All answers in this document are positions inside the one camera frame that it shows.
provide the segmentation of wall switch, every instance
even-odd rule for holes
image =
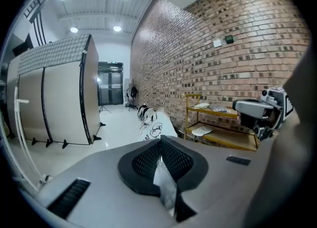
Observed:
[[[221,46],[221,40],[218,39],[218,40],[214,41],[214,42],[213,42],[213,46],[214,46],[215,48]]]

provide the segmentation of plastic bag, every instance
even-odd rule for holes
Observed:
[[[157,169],[155,171],[153,184],[160,188],[160,201],[168,210],[171,216],[174,215],[175,200],[176,200],[176,183],[170,175],[166,165],[160,158]]]
[[[211,104],[209,108],[214,112],[230,113],[230,110],[227,107],[222,106],[220,104]]]

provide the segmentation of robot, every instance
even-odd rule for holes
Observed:
[[[240,124],[252,129],[260,141],[271,137],[294,111],[283,86],[264,89],[260,99],[235,100],[232,108],[240,115]]]

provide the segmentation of black mesh vent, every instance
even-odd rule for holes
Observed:
[[[161,139],[161,154],[164,164],[175,182],[193,167],[194,162],[190,156],[163,139]]]
[[[55,215],[66,219],[79,199],[87,190],[90,182],[76,179],[49,207]]]
[[[139,176],[153,181],[159,157],[159,144],[155,144],[133,159],[132,168]]]

